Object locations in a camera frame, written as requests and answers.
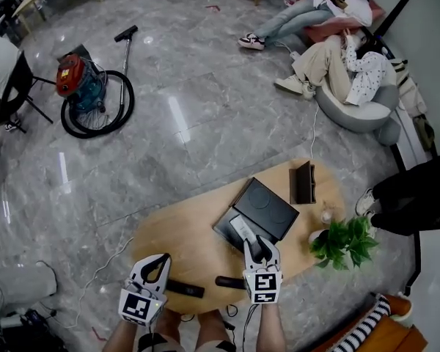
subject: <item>gray marble floor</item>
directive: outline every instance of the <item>gray marble floor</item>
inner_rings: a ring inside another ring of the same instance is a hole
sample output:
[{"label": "gray marble floor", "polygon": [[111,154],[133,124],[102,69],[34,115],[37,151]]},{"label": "gray marble floor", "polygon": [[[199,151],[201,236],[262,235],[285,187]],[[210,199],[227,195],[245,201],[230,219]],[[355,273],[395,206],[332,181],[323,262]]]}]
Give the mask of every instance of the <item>gray marble floor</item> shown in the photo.
[{"label": "gray marble floor", "polygon": [[[50,85],[35,87],[32,96],[54,125],[25,109],[28,134],[0,129],[0,266],[51,264],[59,292],[44,302],[69,326],[82,287],[150,211],[310,156],[316,103],[274,88],[276,77],[291,74],[285,49],[251,52],[235,43],[276,12],[266,0],[259,7],[252,0],[51,2],[43,8],[45,23],[30,15],[36,40],[27,37],[22,44],[39,76],[53,78],[56,58],[79,43],[101,66],[119,70],[124,45],[113,38],[133,24],[139,27],[128,74],[136,107],[123,129],[86,141],[67,135],[59,121],[62,99]],[[371,135],[343,130],[321,111],[313,155],[340,180],[349,216],[366,187],[397,171],[390,151]],[[414,270],[412,239],[384,231],[376,238],[373,261],[361,270],[311,268],[287,283],[280,306],[290,351],[329,330],[370,291],[402,288]],[[109,337],[130,267],[127,251],[100,273],[82,301],[78,327],[64,329],[49,320],[70,351],[102,348],[91,328]],[[241,304],[231,320],[237,341],[246,311]],[[258,316],[247,334],[249,351]],[[195,321],[182,325],[188,349],[196,327]]]}]

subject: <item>black sneaker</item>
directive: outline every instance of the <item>black sneaker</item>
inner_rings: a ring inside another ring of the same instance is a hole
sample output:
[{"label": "black sneaker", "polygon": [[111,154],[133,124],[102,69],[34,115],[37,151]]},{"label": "black sneaker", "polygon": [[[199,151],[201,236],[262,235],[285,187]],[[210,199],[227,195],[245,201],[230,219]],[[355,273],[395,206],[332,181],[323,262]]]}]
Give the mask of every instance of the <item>black sneaker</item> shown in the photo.
[{"label": "black sneaker", "polygon": [[238,44],[242,47],[259,51],[264,49],[264,40],[258,38],[253,33],[249,33],[245,37],[238,39]]}]

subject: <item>black remote control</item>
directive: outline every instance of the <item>black remote control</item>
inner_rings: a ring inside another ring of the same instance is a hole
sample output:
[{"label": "black remote control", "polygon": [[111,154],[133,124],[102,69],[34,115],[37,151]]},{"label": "black remote control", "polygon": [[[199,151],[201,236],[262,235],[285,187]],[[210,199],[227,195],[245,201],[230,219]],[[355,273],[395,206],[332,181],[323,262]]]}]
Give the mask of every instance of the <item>black remote control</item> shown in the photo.
[{"label": "black remote control", "polygon": [[180,293],[181,295],[202,298],[204,297],[205,288],[197,287],[196,285],[188,285],[186,283],[178,282],[177,280],[168,279],[166,289],[171,292]]}]

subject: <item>white remote control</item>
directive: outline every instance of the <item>white remote control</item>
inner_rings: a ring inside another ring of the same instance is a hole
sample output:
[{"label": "white remote control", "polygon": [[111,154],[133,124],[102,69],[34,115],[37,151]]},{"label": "white remote control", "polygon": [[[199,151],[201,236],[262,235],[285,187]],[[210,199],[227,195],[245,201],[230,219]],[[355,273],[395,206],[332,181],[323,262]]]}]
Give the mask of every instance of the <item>white remote control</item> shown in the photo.
[{"label": "white remote control", "polygon": [[251,228],[249,228],[249,225],[244,221],[244,218],[241,215],[230,220],[230,224],[243,241],[247,240],[251,245],[257,241],[256,235],[252,232]]}]

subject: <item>beige pants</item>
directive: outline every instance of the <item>beige pants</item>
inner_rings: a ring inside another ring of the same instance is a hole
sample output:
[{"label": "beige pants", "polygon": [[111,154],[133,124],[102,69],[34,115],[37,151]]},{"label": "beige pants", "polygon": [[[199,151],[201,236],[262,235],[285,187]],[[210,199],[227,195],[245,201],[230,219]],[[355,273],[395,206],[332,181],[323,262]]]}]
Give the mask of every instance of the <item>beige pants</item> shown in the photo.
[{"label": "beige pants", "polygon": [[338,101],[345,102],[352,83],[341,60],[339,36],[332,35],[326,41],[312,45],[292,67],[301,81],[308,80],[314,86],[321,86],[329,74],[332,94]]}]

